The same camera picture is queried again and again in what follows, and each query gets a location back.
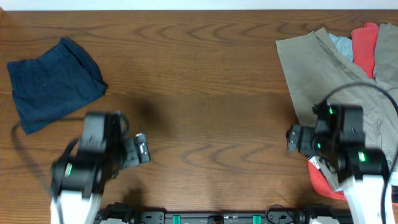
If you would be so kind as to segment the navy blue shorts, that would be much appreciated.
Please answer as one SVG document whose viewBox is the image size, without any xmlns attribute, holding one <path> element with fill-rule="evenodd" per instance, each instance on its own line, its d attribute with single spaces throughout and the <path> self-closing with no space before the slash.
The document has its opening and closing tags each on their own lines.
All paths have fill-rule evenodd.
<svg viewBox="0 0 398 224">
<path fill-rule="evenodd" d="M 108 87 L 88 52 L 66 37 L 42 56 L 9 62 L 7 69 L 26 134 L 101 98 Z"/>
</svg>

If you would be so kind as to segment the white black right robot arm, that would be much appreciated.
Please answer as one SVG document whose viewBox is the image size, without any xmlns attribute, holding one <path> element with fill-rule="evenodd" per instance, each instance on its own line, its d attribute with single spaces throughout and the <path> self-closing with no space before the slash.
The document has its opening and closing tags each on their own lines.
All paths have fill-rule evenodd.
<svg viewBox="0 0 398 224">
<path fill-rule="evenodd" d="M 327 161 L 354 223 L 394 223 L 391 172 L 383 151 L 366 147 L 363 108 L 322 101 L 313 112 L 314 127 L 293 124 L 287 130 L 287 150 Z"/>
</svg>

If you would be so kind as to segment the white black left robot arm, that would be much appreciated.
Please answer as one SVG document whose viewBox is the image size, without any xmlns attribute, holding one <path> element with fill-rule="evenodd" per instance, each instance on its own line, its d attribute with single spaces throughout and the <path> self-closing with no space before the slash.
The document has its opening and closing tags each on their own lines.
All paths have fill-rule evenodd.
<svg viewBox="0 0 398 224">
<path fill-rule="evenodd" d="M 147 137 L 129 137 L 121 113 L 88 112 L 81 138 L 72 140 L 51 167 L 52 223 L 94 223 L 107 181 L 150 161 Z"/>
</svg>

